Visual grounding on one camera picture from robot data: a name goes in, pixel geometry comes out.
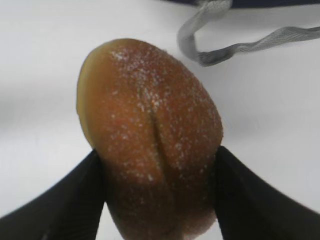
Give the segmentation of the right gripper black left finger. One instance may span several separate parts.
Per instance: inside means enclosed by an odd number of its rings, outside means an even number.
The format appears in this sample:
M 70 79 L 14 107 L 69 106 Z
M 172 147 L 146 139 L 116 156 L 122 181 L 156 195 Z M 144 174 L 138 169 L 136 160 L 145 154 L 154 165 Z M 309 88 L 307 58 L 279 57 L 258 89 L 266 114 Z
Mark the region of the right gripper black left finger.
M 0 219 L 1 240 L 94 240 L 104 205 L 101 161 L 92 151 L 45 193 Z

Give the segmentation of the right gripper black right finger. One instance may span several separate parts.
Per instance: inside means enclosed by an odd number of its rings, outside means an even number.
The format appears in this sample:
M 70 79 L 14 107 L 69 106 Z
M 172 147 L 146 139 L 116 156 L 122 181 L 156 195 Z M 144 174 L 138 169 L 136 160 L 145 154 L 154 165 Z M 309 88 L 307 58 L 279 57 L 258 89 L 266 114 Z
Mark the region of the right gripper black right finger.
M 225 240 L 318 240 L 319 213 L 262 180 L 227 148 L 215 162 L 215 200 Z

